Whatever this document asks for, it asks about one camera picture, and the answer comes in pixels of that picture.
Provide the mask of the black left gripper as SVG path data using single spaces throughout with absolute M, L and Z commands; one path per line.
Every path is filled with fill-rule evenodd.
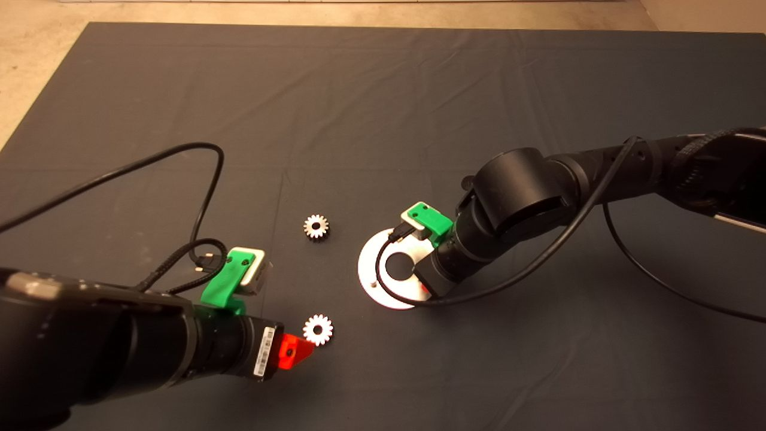
M 291 370 L 309 357 L 315 344 L 300 336 L 284 335 L 284 325 L 260 317 L 242 316 L 242 350 L 238 376 L 269 380 L 279 370 Z

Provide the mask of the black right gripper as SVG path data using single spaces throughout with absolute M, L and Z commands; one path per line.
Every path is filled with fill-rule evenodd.
M 470 276 L 470 258 L 457 242 L 444 242 L 414 265 L 422 298 L 445 298 Z

